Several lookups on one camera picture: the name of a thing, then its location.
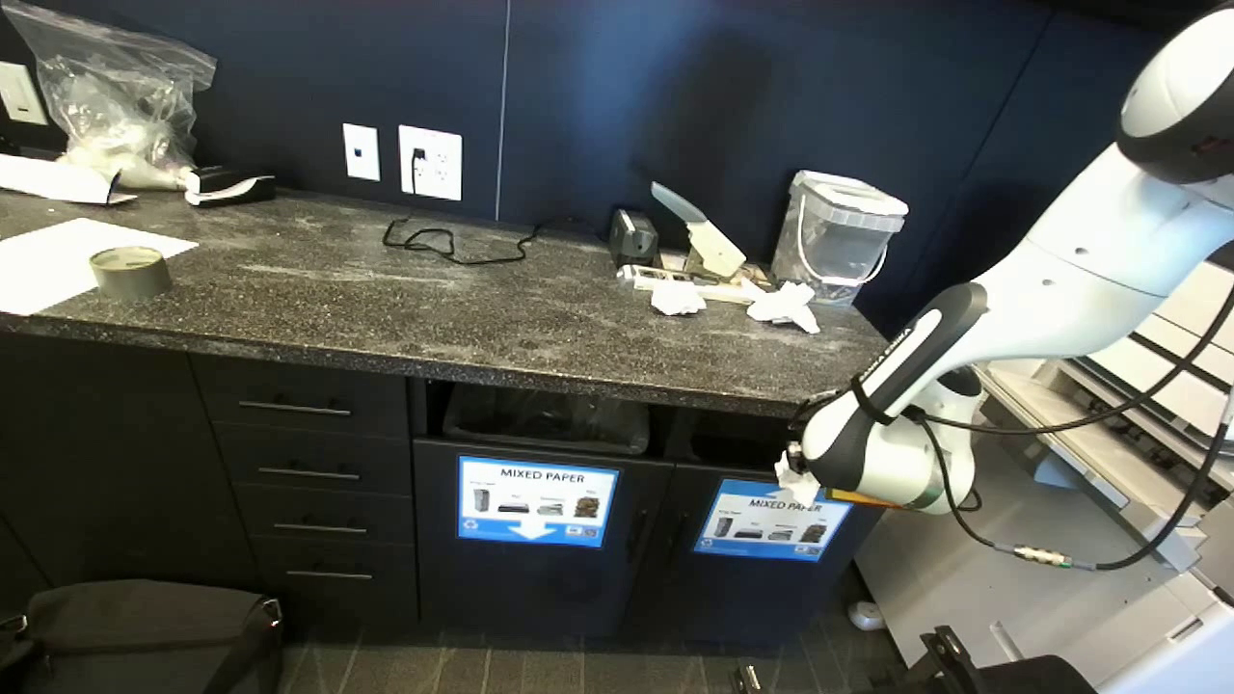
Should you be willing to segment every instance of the white tissue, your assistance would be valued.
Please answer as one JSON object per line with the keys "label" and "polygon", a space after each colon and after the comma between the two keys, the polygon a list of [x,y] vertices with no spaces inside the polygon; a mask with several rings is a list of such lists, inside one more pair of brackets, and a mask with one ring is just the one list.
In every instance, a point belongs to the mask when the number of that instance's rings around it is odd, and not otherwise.
{"label": "white tissue", "polygon": [[764,324],[795,324],[801,332],[817,332],[817,315],[809,309],[813,300],[813,291],[809,285],[800,285],[800,283],[785,283],[777,295],[764,295],[750,315],[752,321],[764,321]]}
{"label": "white tissue", "polygon": [[690,285],[690,283],[664,283],[664,285],[655,285],[655,291],[652,291],[652,305],[655,305],[655,312],[664,312],[664,315],[695,315],[695,312],[706,309],[699,285]]}
{"label": "white tissue", "polygon": [[813,507],[813,497],[817,497],[817,479],[808,472],[808,476],[800,476],[785,457],[779,457],[779,464],[777,464],[777,479],[779,479],[779,494],[787,497],[787,503],[795,503],[795,507]]}

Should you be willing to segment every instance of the blue sign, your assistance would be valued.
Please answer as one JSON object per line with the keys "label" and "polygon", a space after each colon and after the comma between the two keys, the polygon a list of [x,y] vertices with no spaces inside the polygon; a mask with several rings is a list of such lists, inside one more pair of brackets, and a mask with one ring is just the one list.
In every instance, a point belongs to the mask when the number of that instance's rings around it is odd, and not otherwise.
{"label": "blue sign", "polygon": [[817,565],[853,507],[795,507],[777,482],[724,479],[699,534],[695,554],[737,554],[756,565]]}
{"label": "blue sign", "polygon": [[458,540],[607,549],[616,472],[458,457]]}

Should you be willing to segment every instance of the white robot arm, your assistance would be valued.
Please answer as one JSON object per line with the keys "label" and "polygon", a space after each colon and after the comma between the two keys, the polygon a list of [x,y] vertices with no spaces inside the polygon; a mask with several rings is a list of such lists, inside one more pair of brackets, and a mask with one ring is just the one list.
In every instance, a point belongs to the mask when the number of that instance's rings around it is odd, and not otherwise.
{"label": "white robot arm", "polygon": [[[787,448],[828,491],[944,513],[944,482],[908,409],[974,421],[990,359],[1093,357],[1134,332],[1234,238],[1234,7],[1178,37],[1134,82],[1121,134],[986,274],[954,285]],[[940,434],[954,494],[974,485],[968,434]]]}

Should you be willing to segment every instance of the granite countertop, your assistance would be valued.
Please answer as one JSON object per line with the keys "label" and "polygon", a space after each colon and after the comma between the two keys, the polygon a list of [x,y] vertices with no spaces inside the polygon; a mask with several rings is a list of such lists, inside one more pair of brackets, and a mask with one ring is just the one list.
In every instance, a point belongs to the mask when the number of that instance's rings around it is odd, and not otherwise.
{"label": "granite countertop", "polygon": [[[737,305],[668,321],[614,283],[607,246],[569,238],[538,238],[515,265],[389,251],[396,214],[376,206],[191,209],[147,195],[132,209],[75,209],[0,195],[0,238],[80,215],[200,246],[171,264],[162,297],[87,295],[40,315],[0,312],[0,332],[777,416],[845,385],[885,348],[862,312],[824,305],[817,337]],[[510,256],[516,238],[450,228],[465,256]]]}

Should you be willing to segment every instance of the white paper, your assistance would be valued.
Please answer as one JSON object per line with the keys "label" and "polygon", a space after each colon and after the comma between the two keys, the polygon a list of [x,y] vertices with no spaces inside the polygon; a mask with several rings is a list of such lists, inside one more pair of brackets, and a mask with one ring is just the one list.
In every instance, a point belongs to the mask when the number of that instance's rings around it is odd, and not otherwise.
{"label": "white paper", "polygon": [[777,479],[779,479],[779,491],[785,491],[785,497],[787,503],[795,503],[795,507],[813,507],[817,503],[817,479],[808,472],[808,476],[800,476],[792,464],[787,464],[787,457],[779,457],[779,464],[777,464]]}
{"label": "white paper", "polygon": [[126,206],[132,197],[116,197],[112,177],[65,161],[46,160],[15,160],[0,156],[0,191],[15,191],[46,201],[75,206]]}
{"label": "white paper", "polygon": [[101,219],[65,219],[43,231],[0,238],[0,312],[35,315],[98,291],[89,256],[107,246],[153,246],[162,260],[174,260],[198,245]]}

